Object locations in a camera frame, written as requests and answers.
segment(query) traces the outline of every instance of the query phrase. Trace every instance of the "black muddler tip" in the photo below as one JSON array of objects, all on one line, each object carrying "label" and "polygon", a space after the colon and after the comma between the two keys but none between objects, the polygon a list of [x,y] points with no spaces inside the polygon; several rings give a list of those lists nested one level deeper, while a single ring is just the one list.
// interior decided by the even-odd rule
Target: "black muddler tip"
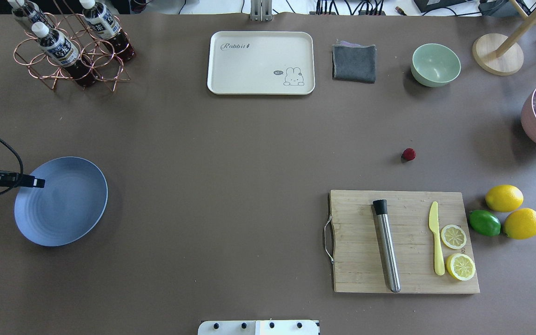
[{"label": "black muddler tip", "polygon": [[374,201],[374,209],[376,210],[376,215],[388,214],[386,199]]}]

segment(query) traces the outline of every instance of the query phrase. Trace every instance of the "round wooden base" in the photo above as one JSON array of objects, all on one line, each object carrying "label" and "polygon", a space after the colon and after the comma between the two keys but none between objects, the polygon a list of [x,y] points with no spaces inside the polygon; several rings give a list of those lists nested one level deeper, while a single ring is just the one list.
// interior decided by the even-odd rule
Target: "round wooden base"
[{"label": "round wooden base", "polygon": [[485,34],[473,44],[473,57],[485,71],[498,76],[509,76],[521,69],[524,63],[523,49],[514,43],[500,57],[496,50],[508,38],[502,34]]}]

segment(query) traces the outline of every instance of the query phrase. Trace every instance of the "blue plate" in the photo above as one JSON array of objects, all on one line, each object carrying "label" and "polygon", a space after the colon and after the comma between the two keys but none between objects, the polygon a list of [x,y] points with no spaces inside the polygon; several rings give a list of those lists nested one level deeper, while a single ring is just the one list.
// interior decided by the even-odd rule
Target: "blue plate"
[{"label": "blue plate", "polygon": [[107,207],[107,180],[91,161],[61,157],[31,173],[44,188],[22,187],[15,198],[15,222],[41,246],[56,247],[86,235]]}]

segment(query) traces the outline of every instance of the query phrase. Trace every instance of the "white bracket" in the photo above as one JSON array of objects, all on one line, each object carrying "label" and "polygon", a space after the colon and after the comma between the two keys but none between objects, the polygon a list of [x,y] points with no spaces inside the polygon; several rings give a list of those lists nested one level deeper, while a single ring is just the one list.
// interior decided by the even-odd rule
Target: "white bracket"
[{"label": "white bracket", "polygon": [[272,0],[251,0],[252,21],[272,21]]},{"label": "white bracket", "polygon": [[319,335],[315,320],[255,320],[202,322],[198,335]]}]

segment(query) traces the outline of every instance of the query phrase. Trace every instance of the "red berry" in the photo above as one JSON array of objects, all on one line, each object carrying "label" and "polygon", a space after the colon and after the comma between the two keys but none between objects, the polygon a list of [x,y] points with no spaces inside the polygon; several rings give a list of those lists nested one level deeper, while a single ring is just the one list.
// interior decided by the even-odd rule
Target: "red berry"
[{"label": "red berry", "polygon": [[415,154],[415,150],[413,150],[413,148],[407,148],[402,152],[402,158],[406,159],[407,161],[412,161],[416,156],[417,154]]}]

